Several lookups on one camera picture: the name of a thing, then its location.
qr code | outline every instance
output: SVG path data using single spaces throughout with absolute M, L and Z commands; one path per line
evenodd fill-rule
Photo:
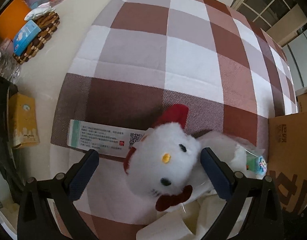
M 141 139 L 142 134 L 130 133 L 129 150 L 132 148 L 135 142 Z

white tabletop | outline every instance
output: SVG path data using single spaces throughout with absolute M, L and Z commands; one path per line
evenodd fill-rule
M 49 150 L 52 123 L 63 79 L 94 19 L 110 0 L 64 0 L 56 6 L 57 32 L 37 55 L 22 65 L 20 93 L 36 99 L 40 144 L 19 150 L 24 179 L 50 179 Z

green stripe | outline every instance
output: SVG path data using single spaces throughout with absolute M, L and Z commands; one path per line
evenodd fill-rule
M 79 141 L 80 121 L 74 120 L 72 125 L 71 147 L 77 148 Z

yellow nose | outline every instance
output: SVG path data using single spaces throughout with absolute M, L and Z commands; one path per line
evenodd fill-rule
M 167 164 L 170 161 L 170 158 L 171 158 L 170 154 L 169 153 L 165 153 L 163 155 L 162 162 Z

white plush head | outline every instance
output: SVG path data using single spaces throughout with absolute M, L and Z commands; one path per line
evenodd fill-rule
M 151 197 L 180 194 L 201 150 L 175 122 L 158 126 L 135 148 L 127 184 L 134 194 Z

